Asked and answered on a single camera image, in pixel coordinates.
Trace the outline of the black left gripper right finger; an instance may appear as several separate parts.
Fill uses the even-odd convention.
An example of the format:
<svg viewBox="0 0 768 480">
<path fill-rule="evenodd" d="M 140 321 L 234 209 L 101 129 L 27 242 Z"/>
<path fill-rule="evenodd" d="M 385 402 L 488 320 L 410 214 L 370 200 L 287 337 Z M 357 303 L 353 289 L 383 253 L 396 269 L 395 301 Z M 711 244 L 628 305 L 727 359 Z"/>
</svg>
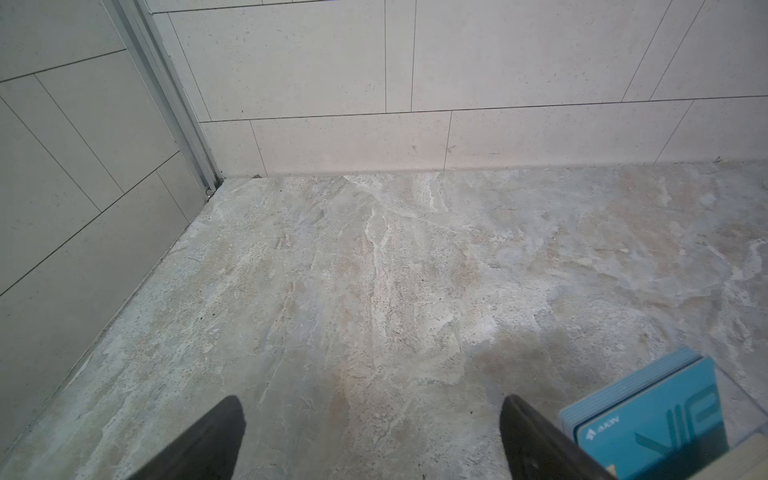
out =
<svg viewBox="0 0 768 480">
<path fill-rule="evenodd" d="M 499 429 L 511 477 L 614 479 L 614 476 L 518 395 L 505 397 Z"/>
</svg>

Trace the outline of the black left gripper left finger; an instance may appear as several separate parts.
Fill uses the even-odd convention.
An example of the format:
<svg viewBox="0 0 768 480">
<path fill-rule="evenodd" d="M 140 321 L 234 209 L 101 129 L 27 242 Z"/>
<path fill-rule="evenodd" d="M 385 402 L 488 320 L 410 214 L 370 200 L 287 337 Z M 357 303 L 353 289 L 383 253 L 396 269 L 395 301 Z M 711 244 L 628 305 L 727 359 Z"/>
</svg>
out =
<svg viewBox="0 0 768 480">
<path fill-rule="evenodd" d="M 245 430 L 241 401 L 226 396 L 129 479 L 231 479 Z"/>
</svg>

